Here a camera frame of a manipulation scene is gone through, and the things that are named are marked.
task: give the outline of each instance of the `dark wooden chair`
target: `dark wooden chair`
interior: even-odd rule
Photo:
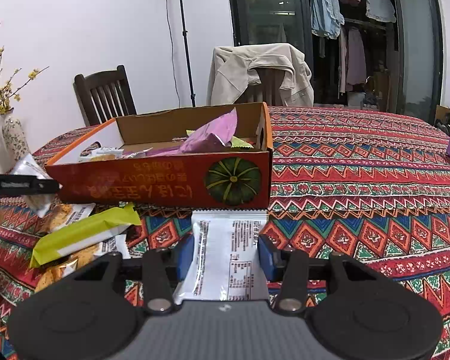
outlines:
[[[283,106],[280,86],[284,80],[285,71],[264,67],[256,70],[261,84],[249,85],[247,90],[235,101],[235,104],[266,102],[267,105]]]
[[[136,115],[125,67],[75,76],[75,88],[89,124],[104,123],[112,117]]]

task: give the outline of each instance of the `wardrobe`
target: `wardrobe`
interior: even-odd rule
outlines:
[[[370,108],[433,123],[443,69],[438,0],[389,0],[386,13],[384,0],[371,1],[338,0],[344,36],[333,39],[314,34],[317,0],[230,0],[235,45],[286,42],[302,51],[316,107]],[[363,55],[356,64],[356,52],[342,51],[344,45],[356,51],[358,38]]]

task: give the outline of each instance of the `blue denim shirt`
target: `blue denim shirt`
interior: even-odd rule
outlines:
[[[330,39],[337,39],[340,28],[345,24],[340,13],[338,0],[311,0],[312,33]]]

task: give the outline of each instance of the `beige jacket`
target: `beige jacket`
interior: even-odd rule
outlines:
[[[232,104],[248,85],[260,84],[255,68],[285,71],[280,94],[288,107],[313,107],[312,76],[305,55],[288,43],[216,47],[211,63],[207,104]]]

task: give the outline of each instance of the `pumpkin illustration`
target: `pumpkin illustration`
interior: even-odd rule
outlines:
[[[261,186],[260,169],[253,162],[240,157],[227,157],[214,163],[205,176],[208,193],[229,206],[252,201]]]

